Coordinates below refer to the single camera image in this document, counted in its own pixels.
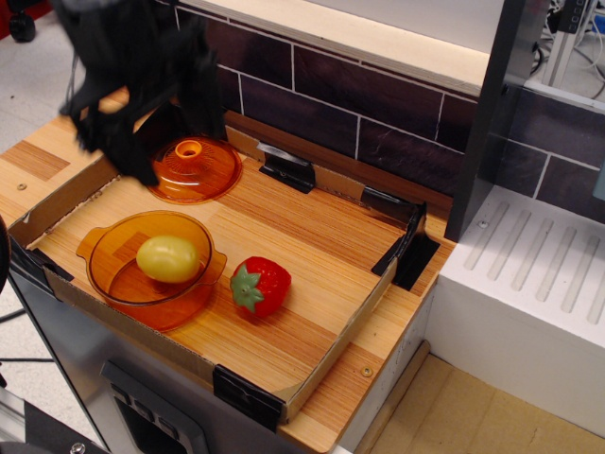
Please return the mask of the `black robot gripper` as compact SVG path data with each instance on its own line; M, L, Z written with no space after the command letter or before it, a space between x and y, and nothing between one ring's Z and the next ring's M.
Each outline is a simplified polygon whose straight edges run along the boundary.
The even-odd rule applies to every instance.
M158 178L134 123L176 98L188 130L216 140L227 132L216 54L206 20L174 1L55 1L52 4L85 68L82 86L62 108L90 151L100 149L142 185Z

